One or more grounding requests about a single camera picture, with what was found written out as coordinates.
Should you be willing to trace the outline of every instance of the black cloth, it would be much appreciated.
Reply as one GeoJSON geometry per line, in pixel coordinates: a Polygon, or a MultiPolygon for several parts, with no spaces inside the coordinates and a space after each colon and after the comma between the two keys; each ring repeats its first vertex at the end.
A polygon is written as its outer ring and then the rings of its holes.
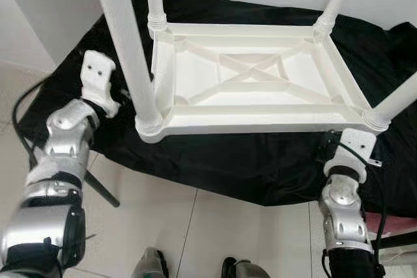
{"type": "MultiPolygon", "coordinates": [[[[150,65],[152,43],[147,30],[147,0],[132,0],[143,47],[150,65]]],[[[312,25],[321,12],[276,8],[226,0],[164,0],[167,18],[183,23],[312,25]]],[[[339,16],[332,38],[372,106],[415,71],[416,29],[405,23],[391,31],[339,16]]],[[[134,108],[119,91],[126,89],[104,17],[69,53],[43,86],[20,122],[24,134],[41,145],[45,120],[81,94],[79,73],[85,50],[93,49],[117,64],[111,93],[122,103],[119,114],[105,120],[93,149],[133,170],[265,206],[319,198],[325,177],[314,161],[322,133],[246,133],[175,135],[144,143],[134,128],[134,108]]],[[[417,105],[402,112],[378,137],[374,157],[384,162],[388,211],[417,217],[417,105]]],[[[368,210],[381,210],[381,196],[371,173],[360,188],[368,210]]]]}

